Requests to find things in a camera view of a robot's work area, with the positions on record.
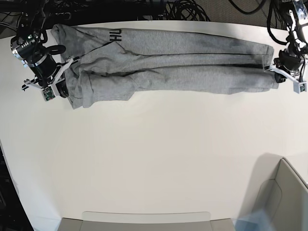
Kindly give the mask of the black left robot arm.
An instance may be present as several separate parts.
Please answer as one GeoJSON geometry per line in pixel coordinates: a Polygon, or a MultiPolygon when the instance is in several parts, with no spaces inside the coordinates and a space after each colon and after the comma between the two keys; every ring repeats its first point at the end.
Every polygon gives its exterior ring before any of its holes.
{"type": "Polygon", "coordinates": [[[303,85],[304,73],[308,64],[308,11],[302,0],[271,0],[267,19],[267,31],[271,39],[285,47],[274,59],[270,70],[275,72],[278,83],[287,78],[303,85]],[[271,31],[272,13],[276,11],[285,23],[288,36],[285,41],[278,40],[271,31]]]}

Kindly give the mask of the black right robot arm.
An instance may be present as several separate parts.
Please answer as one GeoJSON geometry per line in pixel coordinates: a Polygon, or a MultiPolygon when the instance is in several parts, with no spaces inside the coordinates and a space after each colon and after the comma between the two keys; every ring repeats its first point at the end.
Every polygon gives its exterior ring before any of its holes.
{"type": "Polygon", "coordinates": [[[65,52],[64,45],[44,46],[48,41],[44,24],[52,4],[52,0],[27,0],[16,36],[11,39],[12,54],[34,73],[32,80],[24,80],[22,90],[35,88],[46,101],[69,96],[64,72],[73,62],[71,58],[64,63],[54,60],[54,55],[65,52]]]}

